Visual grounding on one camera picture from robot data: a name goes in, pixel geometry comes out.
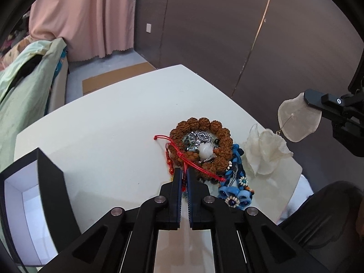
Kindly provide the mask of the translucent white shell earring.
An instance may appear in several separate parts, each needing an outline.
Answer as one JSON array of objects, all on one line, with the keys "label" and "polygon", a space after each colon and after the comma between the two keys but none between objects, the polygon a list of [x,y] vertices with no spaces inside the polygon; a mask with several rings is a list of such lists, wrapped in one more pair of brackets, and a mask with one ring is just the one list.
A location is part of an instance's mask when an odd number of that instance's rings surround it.
[{"label": "translucent white shell earring", "polygon": [[281,132],[288,140],[297,143],[317,130],[322,111],[307,105],[301,92],[294,99],[283,101],[277,115]]}]

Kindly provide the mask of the white jade pendant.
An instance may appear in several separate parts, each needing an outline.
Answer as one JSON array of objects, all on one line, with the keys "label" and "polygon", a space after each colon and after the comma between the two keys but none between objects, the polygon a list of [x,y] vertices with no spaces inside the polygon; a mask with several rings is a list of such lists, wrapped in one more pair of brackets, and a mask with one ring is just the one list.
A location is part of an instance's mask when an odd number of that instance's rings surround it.
[{"label": "white jade pendant", "polygon": [[211,142],[202,143],[198,146],[199,157],[201,161],[207,161],[215,158],[214,146]]}]

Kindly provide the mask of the white fabric flower hair clip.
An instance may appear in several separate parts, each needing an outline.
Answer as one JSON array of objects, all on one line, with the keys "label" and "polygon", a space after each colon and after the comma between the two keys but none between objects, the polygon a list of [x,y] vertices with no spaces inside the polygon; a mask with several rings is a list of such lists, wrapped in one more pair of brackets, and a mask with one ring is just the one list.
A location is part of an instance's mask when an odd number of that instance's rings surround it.
[{"label": "white fabric flower hair clip", "polygon": [[247,140],[243,143],[245,160],[254,175],[270,175],[277,169],[282,159],[293,157],[286,141],[271,129],[262,132],[258,124],[251,127]]}]

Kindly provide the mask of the black open gift box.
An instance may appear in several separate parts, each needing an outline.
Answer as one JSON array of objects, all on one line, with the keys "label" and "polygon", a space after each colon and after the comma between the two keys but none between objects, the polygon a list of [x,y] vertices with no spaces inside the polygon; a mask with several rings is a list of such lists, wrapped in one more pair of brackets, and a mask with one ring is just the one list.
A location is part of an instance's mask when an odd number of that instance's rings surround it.
[{"label": "black open gift box", "polygon": [[13,260],[40,267],[80,235],[62,170],[37,148],[1,173],[1,223]]}]

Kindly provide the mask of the white bed mattress base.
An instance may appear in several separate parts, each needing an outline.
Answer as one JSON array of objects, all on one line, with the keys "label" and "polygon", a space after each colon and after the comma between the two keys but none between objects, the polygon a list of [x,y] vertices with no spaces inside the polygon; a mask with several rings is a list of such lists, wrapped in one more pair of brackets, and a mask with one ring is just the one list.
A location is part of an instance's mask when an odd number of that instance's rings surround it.
[{"label": "white bed mattress base", "polygon": [[62,68],[54,78],[53,85],[49,94],[46,113],[49,114],[65,105],[66,88],[68,77],[68,59],[65,57],[62,61]]}]

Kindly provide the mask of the green bed quilt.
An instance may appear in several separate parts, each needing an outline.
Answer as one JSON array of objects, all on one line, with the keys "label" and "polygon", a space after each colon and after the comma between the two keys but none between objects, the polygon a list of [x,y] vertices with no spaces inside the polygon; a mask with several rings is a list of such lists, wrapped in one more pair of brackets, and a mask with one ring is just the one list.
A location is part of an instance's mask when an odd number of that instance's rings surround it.
[{"label": "green bed quilt", "polygon": [[35,75],[36,80],[44,81],[46,86],[49,86],[66,51],[67,45],[62,38],[34,41],[26,46],[12,63],[1,71],[1,102],[21,79],[31,74]]}]

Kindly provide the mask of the green bed sheet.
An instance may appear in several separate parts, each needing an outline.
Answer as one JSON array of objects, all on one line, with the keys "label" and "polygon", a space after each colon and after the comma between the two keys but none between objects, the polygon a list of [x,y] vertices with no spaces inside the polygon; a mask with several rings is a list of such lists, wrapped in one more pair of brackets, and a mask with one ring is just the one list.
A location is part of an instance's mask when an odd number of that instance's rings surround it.
[{"label": "green bed sheet", "polygon": [[45,56],[1,102],[1,170],[12,164],[17,135],[44,117],[49,94],[64,56]]}]

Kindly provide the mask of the pink curtain right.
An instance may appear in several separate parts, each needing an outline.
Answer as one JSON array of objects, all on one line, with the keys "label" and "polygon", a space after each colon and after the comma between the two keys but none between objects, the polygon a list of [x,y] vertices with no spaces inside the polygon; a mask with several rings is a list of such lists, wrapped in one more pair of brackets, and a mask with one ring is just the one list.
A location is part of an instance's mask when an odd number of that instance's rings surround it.
[{"label": "pink curtain right", "polygon": [[62,38],[71,62],[103,58],[134,46],[136,0],[36,0],[29,31],[35,40]]}]

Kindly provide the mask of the white wall socket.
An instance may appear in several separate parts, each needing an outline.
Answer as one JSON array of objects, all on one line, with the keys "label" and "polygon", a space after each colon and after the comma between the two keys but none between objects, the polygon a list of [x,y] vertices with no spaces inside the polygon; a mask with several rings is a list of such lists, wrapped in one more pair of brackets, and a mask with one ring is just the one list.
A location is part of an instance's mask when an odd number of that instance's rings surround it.
[{"label": "white wall socket", "polygon": [[146,32],[147,33],[151,33],[151,27],[152,27],[152,25],[150,23],[146,24]]}]

